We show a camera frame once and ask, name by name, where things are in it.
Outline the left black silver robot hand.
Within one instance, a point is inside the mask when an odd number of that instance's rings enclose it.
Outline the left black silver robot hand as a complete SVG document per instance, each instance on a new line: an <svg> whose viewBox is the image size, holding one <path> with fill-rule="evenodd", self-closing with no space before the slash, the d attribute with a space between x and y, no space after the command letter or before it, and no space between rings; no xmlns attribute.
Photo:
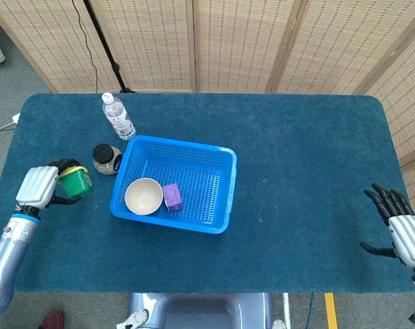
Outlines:
<svg viewBox="0 0 415 329"><path fill-rule="evenodd" d="M71 205L77 203L81 197L58 197L55 195L55 188L59 176L65 170L80 165L80 162L75 159L61 159L45 166L31 168L25 175L16 195L16 208L34 207L38 210L44 210L50 204Z"/></svg>

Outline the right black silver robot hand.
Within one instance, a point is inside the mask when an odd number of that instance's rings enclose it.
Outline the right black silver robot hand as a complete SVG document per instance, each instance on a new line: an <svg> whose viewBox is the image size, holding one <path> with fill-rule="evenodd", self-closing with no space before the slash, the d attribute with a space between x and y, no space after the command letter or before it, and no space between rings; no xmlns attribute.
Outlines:
<svg viewBox="0 0 415 329"><path fill-rule="evenodd" d="M392 237L391 248L377 248L366 242L360 246L369 254L398 258L405 266L415 269L415 213L403 194L376 183L364 194L372 200Z"/></svg>

